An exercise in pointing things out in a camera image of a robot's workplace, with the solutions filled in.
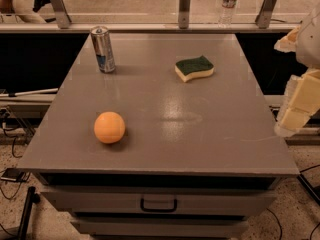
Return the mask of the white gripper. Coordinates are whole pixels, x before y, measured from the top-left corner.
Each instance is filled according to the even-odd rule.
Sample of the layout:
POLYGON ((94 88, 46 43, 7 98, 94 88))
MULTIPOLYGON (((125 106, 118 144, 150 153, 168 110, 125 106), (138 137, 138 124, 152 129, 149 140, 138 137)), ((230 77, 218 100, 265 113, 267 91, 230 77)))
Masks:
POLYGON ((279 39, 274 49, 296 51, 297 61, 309 67, 302 76, 290 77, 276 118, 275 133, 291 137, 320 109, 320 70, 313 69, 320 68, 320 4, 302 20, 301 27, 279 39))

